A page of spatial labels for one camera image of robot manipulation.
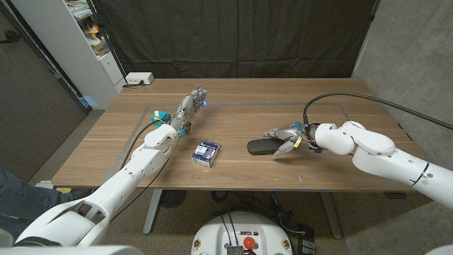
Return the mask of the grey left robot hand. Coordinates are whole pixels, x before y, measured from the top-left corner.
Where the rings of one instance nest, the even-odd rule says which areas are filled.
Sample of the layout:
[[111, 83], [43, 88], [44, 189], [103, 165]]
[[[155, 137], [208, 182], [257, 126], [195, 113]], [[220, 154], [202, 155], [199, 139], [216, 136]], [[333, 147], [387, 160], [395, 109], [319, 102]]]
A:
[[199, 86], [187, 94], [177, 107], [175, 115], [171, 118], [170, 126], [178, 132], [187, 132], [197, 112], [203, 108], [206, 102], [207, 91]]

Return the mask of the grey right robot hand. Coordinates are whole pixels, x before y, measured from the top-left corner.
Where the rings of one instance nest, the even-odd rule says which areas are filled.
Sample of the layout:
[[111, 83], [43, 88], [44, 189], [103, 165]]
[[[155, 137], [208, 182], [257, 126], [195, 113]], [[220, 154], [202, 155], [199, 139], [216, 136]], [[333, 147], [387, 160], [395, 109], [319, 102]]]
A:
[[273, 153], [273, 159], [276, 159], [284, 153], [291, 152], [301, 142], [307, 142], [312, 150], [321, 149], [315, 141], [315, 132], [318, 126], [318, 123], [302, 125], [300, 122], [295, 122], [284, 127], [271, 129], [265, 132], [263, 136], [284, 141]]

